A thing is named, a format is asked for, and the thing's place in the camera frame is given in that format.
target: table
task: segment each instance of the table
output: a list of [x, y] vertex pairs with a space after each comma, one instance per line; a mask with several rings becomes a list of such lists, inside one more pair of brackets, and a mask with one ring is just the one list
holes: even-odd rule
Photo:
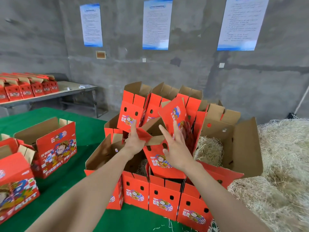
[[[0, 231], [25, 231], [58, 197], [85, 177], [86, 160], [105, 138], [104, 124], [106, 121], [51, 108], [41, 108], [4, 117], [0, 119], [0, 133], [13, 136], [20, 130], [52, 117], [76, 122], [77, 153], [48, 178], [37, 179], [41, 195], [2, 223]], [[124, 203], [120, 211], [106, 210], [94, 231], [172, 232], [169, 228], [171, 226], [173, 226], [173, 232], [191, 232], [191, 228], [180, 223], [169, 222], [167, 218]]]
[[69, 102], [63, 102], [62, 97], [68, 96], [68, 95], [74, 95], [82, 92], [92, 92], [92, 97], [93, 97], [93, 108], [95, 110], [95, 115], [98, 118], [98, 108], [97, 108], [97, 102], [96, 102], [96, 93], [95, 89], [97, 86], [93, 85], [84, 85], [85, 88], [79, 88], [79, 86], [82, 84], [74, 83], [74, 82], [69, 82], [69, 81], [59, 81], [58, 82], [58, 87], [59, 87], [59, 92], [52, 93], [52, 94], [46, 94], [43, 96], [39, 97], [33, 97], [33, 98], [26, 98], [26, 99], [21, 99], [17, 101], [10, 101], [6, 103], [0, 103], [0, 107], [4, 107], [6, 109], [6, 113], [9, 116], [10, 113], [8, 111], [9, 108], [12, 108], [14, 106], [18, 105], [25, 105], [25, 104], [31, 104], [34, 102], [39, 102], [39, 101], [44, 101], [44, 100], [49, 100], [49, 99], [54, 99], [54, 98], [59, 98], [60, 103], [63, 105], [62, 109], [65, 109], [65, 105], [80, 105], [80, 104], [75, 104], [75, 103], [69, 103]]

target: floor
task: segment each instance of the floor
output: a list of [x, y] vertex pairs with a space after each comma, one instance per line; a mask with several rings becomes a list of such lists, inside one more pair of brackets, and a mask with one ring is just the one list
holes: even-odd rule
[[[32, 106], [30, 105], [16, 106], [16, 107], [13, 107], [12, 109], [8, 109], [8, 112], [10, 115], [16, 115], [16, 114], [25, 113], [29, 111], [29, 109], [33, 110], [33, 109], [38, 109], [42, 107], [50, 107], [50, 108], [61, 110], [61, 105], [59, 104], [57, 100], [48, 100], [48, 101], [34, 103]], [[96, 118], [94, 110], [88, 107], [68, 105], [65, 111], [76, 113], [76, 114], [87, 116], [87, 117]], [[99, 111], [98, 119], [105, 120], [105, 121], [109, 121], [111, 118], [113, 118], [115, 115], [118, 114], [117, 111], [104, 111], [101, 109], [99, 109], [98, 111]], [[0, 118], [6, 117], [6, 116], [7, 116], [6, 110], [0, 107]]]

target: person's right hand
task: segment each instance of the person's right hand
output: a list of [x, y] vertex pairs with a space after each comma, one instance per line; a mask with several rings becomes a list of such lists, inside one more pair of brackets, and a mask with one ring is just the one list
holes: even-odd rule
[[173, 140], [171, 135], [165, 128], [163, 128], [162, 125], [159, 125], [159, 129], [164, 135], [166, 141], [168, 142], [169, 148], [169, 151], [167, 149], [163, 149], [163, 153], [166, 157], [166, 160], [172, 167], [184, 172], [185, 168], [190, 165], [190, 163], [193, 163], [194, 160], [184, 142], [183, 135], [179, 130], [176, 121], [174, 121], [173, 126], [175, 140]]

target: forearm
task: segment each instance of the forearm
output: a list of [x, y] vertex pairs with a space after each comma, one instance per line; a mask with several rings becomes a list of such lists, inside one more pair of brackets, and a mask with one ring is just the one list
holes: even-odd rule
[[128, 161], [123, 148], [54, 202], [27, 232], [93, 231]]
[[261, 232], [269, 228], [194, 161], [184, 171], [198, 189], [222, 232]]

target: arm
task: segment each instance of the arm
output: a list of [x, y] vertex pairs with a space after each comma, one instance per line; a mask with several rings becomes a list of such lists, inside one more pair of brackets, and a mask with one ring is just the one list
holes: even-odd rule
[[110, 161], [57, 199], [26, 232], [93, 231], [102, 217], [126, 163], [144, 147], [136, 121], [122, 148]]
[[190, 178], [222, 232], [270, 232], [256, 215], [214, 180], [199, 162], [193, 160], [175, 121], [175, 140], [162, 126], [160, 130], [168, 142], [169, 152], [163, 149], [167, 161]]

